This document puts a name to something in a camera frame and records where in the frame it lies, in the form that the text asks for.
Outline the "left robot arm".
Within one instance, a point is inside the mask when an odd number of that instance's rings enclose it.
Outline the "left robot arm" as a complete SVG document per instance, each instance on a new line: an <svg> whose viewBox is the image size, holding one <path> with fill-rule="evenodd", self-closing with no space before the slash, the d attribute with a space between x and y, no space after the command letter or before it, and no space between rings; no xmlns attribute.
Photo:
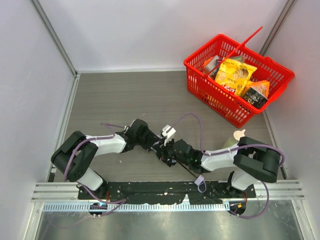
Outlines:
<svg viewBox="0 0 320 240"><path fill-rule="evenodd" d="M93 159L100 155L125 153L136 146L150 151L160 139L141 119L111 135L90 136L75 131L54 152L51 163L63 173L65 180L82 184L85 191L102 198L107 193L108 184L90 169Z"/></svg>

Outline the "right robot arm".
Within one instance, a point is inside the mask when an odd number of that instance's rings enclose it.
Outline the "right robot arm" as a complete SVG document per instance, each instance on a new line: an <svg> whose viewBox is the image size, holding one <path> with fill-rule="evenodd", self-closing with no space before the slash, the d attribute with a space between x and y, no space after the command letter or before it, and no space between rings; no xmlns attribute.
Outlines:
<svg viewBox="0 0 320 240"><path fill-rule="evenodd" d="M279 167L285 161L278 148L247 136L229 147L213 151L195 149L182 139L167 144L162 139L151 149L168 166L178 163L199 175L236 168L228 177L229 192L243 192L256 182L276 183Z"/></svg>

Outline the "lavender folding umbrella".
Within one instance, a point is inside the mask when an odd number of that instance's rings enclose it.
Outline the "lavender folding umbrella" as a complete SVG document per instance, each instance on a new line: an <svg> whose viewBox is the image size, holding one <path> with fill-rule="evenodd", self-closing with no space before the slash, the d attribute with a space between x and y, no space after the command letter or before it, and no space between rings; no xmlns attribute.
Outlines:
<svg viewBox="0 0 320 240"><path fill-rule="evenodd" d="M164 139L159 140L158 142L164 143ZM154 152L155 144L151 147L151 150ZM197 190L200 193L204 193L207 190L207 185L202 174L208 173L208 171L201 166L200 160L203 157L202 152L194 149L182 139L174 141L173 149L175 151L176 164L179 164L194 177L194 184L197 186Z"/></svg>

